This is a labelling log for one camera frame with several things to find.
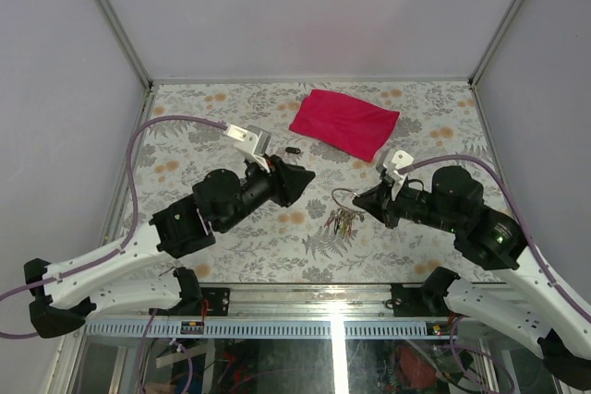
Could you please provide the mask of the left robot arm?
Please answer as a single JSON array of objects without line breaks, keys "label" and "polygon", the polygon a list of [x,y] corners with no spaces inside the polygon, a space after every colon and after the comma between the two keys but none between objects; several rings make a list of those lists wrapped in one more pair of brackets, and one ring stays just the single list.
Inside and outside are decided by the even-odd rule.
[{"label": "left robot arm", "polygon": [[226,169],[207,173],[190,195],[155,213],[130,236],[60,263],[40,258],[24,266],[33,297],[30,323],[51,339],[73,332],[100,315],[140,311],[159,316],[198,316],[205,306],[195,272],[132,281],[129,275],[215,244],[256,209],[271,201],[288,208],[315,174],[272,155],[261,167],[247,164],[239,177]]}]

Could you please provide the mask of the bunch of tagged keys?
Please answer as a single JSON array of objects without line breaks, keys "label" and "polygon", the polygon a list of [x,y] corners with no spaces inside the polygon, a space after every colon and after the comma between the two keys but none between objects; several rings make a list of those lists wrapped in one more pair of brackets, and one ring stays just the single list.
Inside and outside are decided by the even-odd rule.
[{"label": "bunch of tagged keys", "polygon": [[365,216],[361,212],[349,209],[335,209],[330,213],[324,226],[331,228],[334,234],[345,238],[352,235],[355,222],[364,219]]}]

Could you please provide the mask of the magenta cloth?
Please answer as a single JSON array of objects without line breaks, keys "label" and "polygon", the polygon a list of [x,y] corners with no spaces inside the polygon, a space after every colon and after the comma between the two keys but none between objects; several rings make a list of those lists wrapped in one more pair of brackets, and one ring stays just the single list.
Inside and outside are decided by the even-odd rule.
[{"label": "magenta cloth", "polygon": [[289,129],[370,162],[392,135],[399,117],[397,111],[340,92],[312,90]]}]

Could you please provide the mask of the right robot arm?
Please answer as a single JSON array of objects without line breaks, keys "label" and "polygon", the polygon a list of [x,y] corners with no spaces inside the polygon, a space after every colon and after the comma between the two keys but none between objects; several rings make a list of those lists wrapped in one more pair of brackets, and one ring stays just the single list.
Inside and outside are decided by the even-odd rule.
[{"label": "right robot arm", "polygon": [[354,198],[388,228],[408,220],[451,233],[454,248],[492,272],[527,301],[527,308],[485,295],[457,273],[438,267],[421,287],[432,315],[447,309],[470,316],[522,344],[564,384],[590,388],[590,305],[531,247],[522,227],[486,206],[484,188],[461,166],[439,168],[429,191],[388,176]]}]

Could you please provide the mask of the large metal keyring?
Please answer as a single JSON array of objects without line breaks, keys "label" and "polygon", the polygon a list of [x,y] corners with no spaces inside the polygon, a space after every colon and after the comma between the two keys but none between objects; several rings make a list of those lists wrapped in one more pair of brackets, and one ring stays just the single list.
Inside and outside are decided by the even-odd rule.
[{"label": "large metal keyring", "polygon": [[360,220],[364,220],[364,211],[357,208],[353,204],[353,199],[358,196],[359,194],[356,191],[346,187],[336,187],[331,191],[332,201],[336,204],[337,207],[347,212],[348,214],[351,214],[353,217],[357,217]]}]

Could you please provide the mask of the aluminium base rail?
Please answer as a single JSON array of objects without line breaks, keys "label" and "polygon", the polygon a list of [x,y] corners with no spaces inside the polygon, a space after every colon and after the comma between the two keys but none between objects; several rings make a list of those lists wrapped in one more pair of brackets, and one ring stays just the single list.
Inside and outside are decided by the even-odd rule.
[{"label": "aluminium base rail", "polygon": [[[388,284],[205,284],[201,297],[209,302],[208,317],[254,316],[320,316],[341,310],[355,316],[377,316],[393,311],[386,306],[391,298]],[[95,303],[107,302],[107,308],[93,314],[129,316],[160,305],[163,292],[151,290],[146,281],[124,281],[104,287],[90,298]]]}]

